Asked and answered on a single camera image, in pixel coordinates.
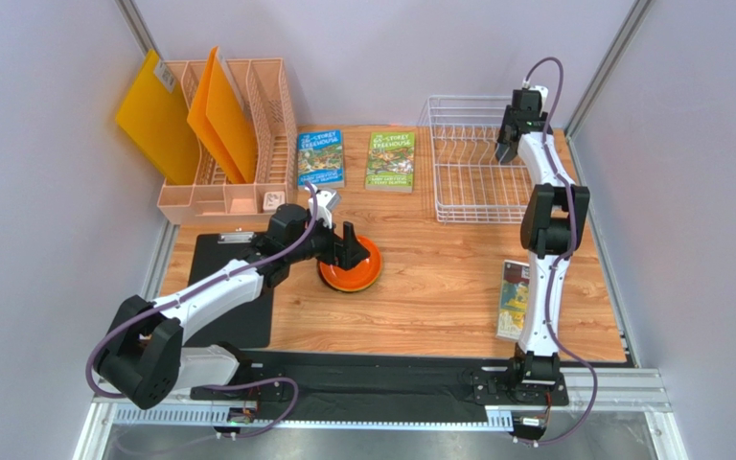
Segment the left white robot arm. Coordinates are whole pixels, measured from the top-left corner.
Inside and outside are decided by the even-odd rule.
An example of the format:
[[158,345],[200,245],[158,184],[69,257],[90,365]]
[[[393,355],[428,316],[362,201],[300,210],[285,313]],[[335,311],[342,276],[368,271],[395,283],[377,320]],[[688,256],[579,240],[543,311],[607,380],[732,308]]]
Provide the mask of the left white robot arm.
[[213,274],[151,301],[138,295],[127,298],[87,360],[91,389],[150,409],[173,390],[230,382],[239,368],[230,347],[190,347],[193,335],[277,287],[294,264],[315,259],[351,271],[370,259],[372,252],[353,224],[345,222],[337,232],[323,210],[283,205],[238,258]]

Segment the green plate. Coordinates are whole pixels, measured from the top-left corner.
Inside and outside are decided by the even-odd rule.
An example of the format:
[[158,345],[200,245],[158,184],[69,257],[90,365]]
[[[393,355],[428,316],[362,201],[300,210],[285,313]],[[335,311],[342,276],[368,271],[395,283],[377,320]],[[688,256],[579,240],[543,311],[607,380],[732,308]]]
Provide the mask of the green plate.
[[342,286],[332,286],[332,285],[327,285],[327,286],[328,286],[328,289],[332,291],[342,292],[342,293],[363,292],[371,287],[371,285],[361,286],[361,287],[342,287]]

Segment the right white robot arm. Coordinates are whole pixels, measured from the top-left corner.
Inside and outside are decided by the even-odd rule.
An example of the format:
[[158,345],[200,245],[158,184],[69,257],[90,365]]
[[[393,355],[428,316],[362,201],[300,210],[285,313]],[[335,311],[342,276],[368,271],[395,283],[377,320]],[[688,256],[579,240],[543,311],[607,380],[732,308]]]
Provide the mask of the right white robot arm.
[[513,92],[497,137],[500,163],[520,159],[533,184],[520,227],[529,255],[524,325],[504,387],[517,403],[542,403],[561,384],[557,334],[563,285],[571,256],[583,237],[590,193],[567,173],[555,147],[547,88],[529,83]]

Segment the orange plate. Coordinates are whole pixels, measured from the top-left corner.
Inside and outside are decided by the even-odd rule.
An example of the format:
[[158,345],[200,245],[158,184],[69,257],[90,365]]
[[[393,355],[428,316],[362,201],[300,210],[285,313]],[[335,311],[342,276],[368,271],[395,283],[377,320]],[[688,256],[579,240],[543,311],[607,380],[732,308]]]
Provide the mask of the orange plate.
[[372,240],[364,236],[357,237],[359,242],[370,251],[370,257],[350,270],[318,262],[317,273],[326,286],[361,287],[373,285],[379,279],[383,267],[383,258],[379,248]]

